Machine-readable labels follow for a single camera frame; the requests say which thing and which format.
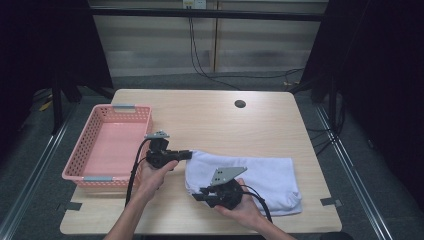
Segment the metal floor rail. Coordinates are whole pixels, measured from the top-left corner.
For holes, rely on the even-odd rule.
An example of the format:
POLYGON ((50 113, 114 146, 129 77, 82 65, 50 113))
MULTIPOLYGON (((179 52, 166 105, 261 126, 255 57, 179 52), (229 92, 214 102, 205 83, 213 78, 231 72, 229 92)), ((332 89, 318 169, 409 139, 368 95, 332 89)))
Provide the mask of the metal floor rail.
POLYGON ((321 124, 327 131, 330 143, 338 156, 341 165, 355 191, 356 196, 364 210, 378 240, 394 240, 390 230, 371 198, 367 188, 365 187, 359 172, 356 170, 355 165, 352 162, 350 155, 348 154, 342 140, 336 135, 336 133, 330 129, 330 118, 326 113, 325 108, 322 105, 316 106, 317 115, 321 121, 321 124))
POLYGON ((77 103, 65 105, 54 129, 52 110, 30 114, 0 171, 0 240, 11 240, 66 132, 77 103))

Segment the person's left hand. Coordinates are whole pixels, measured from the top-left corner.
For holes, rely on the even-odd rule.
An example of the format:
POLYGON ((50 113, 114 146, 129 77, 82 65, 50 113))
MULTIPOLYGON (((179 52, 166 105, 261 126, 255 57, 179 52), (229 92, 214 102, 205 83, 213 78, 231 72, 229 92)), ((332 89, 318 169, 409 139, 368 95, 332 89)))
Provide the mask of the person's left hand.
POLYGON ((156 169, 147 161, 143 161, 141 163, 141 180, 134 197, 145 202, 150 201, 154 197, 155 192, 162 186, 166 174, 177 165, 178 161, 172 160, 162 168, 156 169))

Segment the grey tape piece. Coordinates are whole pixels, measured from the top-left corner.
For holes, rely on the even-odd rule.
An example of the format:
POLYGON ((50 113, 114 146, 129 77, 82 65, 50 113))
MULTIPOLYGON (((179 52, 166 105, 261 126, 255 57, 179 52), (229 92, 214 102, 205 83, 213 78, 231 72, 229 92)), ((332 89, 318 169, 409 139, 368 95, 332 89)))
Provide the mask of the grey tape piece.
POLYGON ((77 202, 61 203, 56 207, 56 210, 60 212, 66 212, 68 210, 79 211, 81 209, 81 206, 82 204, 77 202))
POLYGON ((342 206, 342 202, 339 199, 334 199, 332 197, 320 199, 322 206, 334 205, 336 208, 342 206))

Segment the black curtain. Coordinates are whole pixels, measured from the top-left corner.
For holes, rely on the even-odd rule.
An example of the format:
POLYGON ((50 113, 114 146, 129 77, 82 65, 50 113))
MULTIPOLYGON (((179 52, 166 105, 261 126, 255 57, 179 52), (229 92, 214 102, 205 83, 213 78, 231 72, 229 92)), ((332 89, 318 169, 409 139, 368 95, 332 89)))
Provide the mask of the black curtain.
POLYGON ((424 205, 424 0, 328 0, 302 81, 331 89, 424 205))
POLYGON ((6 161, 33 95, 113 86, 89 0, 0 0, 0 163, 6 161))

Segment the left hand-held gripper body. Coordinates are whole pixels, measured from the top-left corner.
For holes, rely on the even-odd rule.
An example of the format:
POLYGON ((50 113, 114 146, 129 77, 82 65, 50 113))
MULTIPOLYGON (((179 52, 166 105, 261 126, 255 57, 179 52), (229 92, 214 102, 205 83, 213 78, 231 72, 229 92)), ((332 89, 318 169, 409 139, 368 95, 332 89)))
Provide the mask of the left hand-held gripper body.
POLYGON ((180 161, 180 152, 168 150, 169 135, 164 131, 158 131, 145 135, 145 139, 149 140, 149 148, 146 152, 146 160, 156 169, 164 167, 173 160, 180 161))

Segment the pink plastic basket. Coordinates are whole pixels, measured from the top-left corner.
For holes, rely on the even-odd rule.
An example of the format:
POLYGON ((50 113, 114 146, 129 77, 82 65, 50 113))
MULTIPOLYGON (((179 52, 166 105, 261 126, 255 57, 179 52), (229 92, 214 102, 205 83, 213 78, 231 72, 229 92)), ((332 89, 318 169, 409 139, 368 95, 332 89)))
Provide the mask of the pink plastic basket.
POLYGON ((152 126, 150 106, 95 105, 62 178, 79 187, 125 187, 139 146, 152 126))

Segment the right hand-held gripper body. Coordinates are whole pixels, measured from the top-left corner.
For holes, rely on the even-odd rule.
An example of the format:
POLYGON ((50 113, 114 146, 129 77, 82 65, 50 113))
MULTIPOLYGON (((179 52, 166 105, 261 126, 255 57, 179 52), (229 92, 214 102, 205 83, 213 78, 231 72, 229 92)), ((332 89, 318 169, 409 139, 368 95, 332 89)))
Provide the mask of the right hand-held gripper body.
POLYGON ((234 209, 241 202, 243 195, 243 190, 235 178, 246 170, 246 167, 217 168, 208 186, 214 193, 211 193, 210 200, 205 202, 211 208, 220 205, 229 210, 234 209))

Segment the white wall socket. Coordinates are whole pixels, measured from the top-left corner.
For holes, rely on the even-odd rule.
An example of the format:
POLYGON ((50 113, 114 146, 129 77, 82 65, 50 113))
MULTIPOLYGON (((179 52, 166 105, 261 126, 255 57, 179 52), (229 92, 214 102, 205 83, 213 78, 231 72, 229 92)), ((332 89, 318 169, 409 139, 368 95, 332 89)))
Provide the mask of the white wall socket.
POLYGON ((197 10, 207 9, 206 0, 182 0, 182 5, 184 9, 197 9, 197 10))

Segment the white printed t-shirt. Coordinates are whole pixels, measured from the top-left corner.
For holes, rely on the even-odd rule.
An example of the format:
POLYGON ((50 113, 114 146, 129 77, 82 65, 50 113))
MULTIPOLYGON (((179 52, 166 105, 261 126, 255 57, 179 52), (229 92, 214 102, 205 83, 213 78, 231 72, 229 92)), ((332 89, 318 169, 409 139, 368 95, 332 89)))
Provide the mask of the white printed t-shirt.
POLYGON ((199 193, 210 185, 216 169, 228 167, 246 168, 237 178, 242 178, 265 199, 272 216, 302 212, 302 196, 291 158, 221 156, 194 150, 185 167, 187 192, 199 193))

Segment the black horizontal bar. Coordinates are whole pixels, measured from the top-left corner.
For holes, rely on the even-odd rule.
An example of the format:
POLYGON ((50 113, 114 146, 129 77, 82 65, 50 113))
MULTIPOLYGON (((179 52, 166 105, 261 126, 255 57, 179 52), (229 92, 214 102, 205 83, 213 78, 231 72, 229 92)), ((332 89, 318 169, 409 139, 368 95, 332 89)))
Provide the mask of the black horizontal bar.
POLYGON ((184 10, 184 9, 124 9, 91 8, 92 15, 103 16, 143 16, 143 17, 186 17, 212 19, 255 19, 320 22, 326 19, 324 14, 255 12, 229 10, 184 10))

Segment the person's right hand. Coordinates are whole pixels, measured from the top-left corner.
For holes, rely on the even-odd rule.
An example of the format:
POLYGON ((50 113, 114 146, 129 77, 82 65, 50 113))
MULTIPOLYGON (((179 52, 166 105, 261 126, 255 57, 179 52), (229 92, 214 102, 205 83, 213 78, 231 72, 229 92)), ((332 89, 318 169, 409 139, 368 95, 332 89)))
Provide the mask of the person's right hand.
POLYGON ((216 205, 214 209, 221 215, 235 220, 241 226, 257 232, 268 223, 250 195, 244 195, 241 202, 232 210, 220 205, 216 205))

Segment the black metal stand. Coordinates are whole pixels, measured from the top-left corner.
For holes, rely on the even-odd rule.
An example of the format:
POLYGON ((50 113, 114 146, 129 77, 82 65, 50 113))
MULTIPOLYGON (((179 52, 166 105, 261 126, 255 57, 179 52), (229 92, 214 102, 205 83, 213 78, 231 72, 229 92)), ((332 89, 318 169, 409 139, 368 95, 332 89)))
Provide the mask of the black metal stand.
MULTIPOLYGON (((111 91, 105 90, 103 87, 96 86, 95 84, 82 82, 80 85, 86 86, 88 89, 107 99, 112 99, 114 96, 111 91)), ((82 93, 79 90, 80 85, 70 77, 60 77, 59 75, 55 75, 52 78, 51 92, 54 116, 52 130, 53 135, 55 135, 64 125, 64 117, 62 113, 62 96, 65 96, 71 103, 80 102, 82 99, 82 93)))

